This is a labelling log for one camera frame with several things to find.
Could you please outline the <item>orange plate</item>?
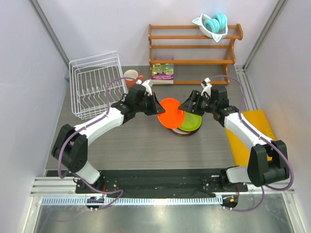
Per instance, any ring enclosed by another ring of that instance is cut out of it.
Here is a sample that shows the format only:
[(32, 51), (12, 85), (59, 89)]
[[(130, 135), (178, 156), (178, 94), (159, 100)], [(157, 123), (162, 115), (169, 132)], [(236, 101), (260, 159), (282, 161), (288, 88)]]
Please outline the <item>orange plate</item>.
[(168, 129), (179, 128), (185, 120), (184, 111), (179, 109), (181, 103), (174, 98), (165, 98), (160, 105), (165, 112), (157, 115), (159, 122)]

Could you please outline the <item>large red cream plate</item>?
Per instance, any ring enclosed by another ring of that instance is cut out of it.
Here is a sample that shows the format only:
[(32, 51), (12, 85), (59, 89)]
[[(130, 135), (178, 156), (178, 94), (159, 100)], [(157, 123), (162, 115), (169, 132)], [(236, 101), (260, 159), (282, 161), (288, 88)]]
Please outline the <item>large red cream plate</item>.
[(198, 130), (186, 132), (186, 131), (180, 130), (179, 128), (175, 128), (175, 129), (169, 129), (169, 131), (178, 136), (191, 136), (195, 134)]

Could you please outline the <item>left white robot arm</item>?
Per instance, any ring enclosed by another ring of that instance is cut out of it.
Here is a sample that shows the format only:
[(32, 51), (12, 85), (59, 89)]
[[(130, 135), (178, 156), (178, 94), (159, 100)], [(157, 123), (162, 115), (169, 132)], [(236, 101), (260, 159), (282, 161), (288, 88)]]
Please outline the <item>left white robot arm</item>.
[(133, 119), (136, 113), (150, 116), (164, 112), (149, 87), (135, 84), (105, 113), (74, 127), (64, 125), (53, 146), (52, 156), (68, 171), (86, 181), (88, 190), (100, 193), (104, 184), (99, 171), (88, 161), (88, 146), (104, 133)]

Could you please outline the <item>red floral small plate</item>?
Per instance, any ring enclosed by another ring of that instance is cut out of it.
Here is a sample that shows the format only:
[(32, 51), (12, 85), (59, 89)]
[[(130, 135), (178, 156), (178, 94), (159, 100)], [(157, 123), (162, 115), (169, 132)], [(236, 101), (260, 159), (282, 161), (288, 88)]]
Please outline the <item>red floral small plate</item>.
[(176, 133), (179, 133), (179, 134), (192, 134), (192, 133), (196, 133), (198, 131), (198, 129), (197, 130), (193, 130), (193, 131), (184, 131), (184, 130), (182, 130), (180, 128), (176, 128), (176, 129), (174, 129), (174, 131)]

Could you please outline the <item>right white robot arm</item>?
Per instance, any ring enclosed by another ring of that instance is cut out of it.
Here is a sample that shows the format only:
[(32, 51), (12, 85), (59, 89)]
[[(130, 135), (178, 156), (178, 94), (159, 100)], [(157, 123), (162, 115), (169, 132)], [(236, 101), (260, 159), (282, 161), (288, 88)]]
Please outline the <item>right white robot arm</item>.
[(248, 165), (234, 166), (224, 170), (219, 180), (220, 188), (232, 191), (237, 183), (251, 183), (256, 187), (289, 180), (282, 188), (289, 189), (294, 181), (293, 169), (288, 162), (286, 144), (265, 136), (250, 124), (240, 110), (229, 104), (224, 86), (206, 87), (202, 92), (192, 91), (188, 99), (178, 107), (187, 113), (202, 116), (211, 113), (216, 121), (231, 131), (249, 150)]

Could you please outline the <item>green plate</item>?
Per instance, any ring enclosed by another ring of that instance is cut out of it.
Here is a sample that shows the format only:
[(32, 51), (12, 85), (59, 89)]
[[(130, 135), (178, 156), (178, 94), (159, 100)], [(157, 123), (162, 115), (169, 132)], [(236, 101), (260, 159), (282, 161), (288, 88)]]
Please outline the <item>green plate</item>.
[(185, 132), (192, 132), (199, 129), (202, 125), (202, 117), (185, 112), (185, 119), (182, 125), (179, 127), (180, 130)]

